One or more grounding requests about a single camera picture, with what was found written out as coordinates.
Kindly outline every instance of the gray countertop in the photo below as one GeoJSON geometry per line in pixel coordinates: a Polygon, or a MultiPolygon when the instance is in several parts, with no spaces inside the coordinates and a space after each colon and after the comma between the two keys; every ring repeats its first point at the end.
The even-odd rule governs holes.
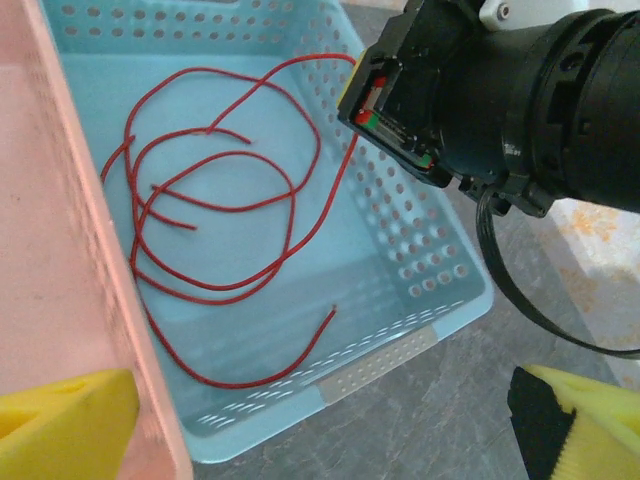
{"type": "MultiPolygon", "coordinates": [[[[346,7],[365,44],[392,12],[346,7]]],[[[475,205],[450,198],[475,241],[475,205]]],[[[523,291],[590,338],[523,216],[497,221],[505,262],[523,291]]],[[[527,475],[509,421],[513,369],[547,365],[614,382],[605,360],[529,323],[497,292],[483,318],[347,399],[197,479],[516,479],[527,475]]]]}

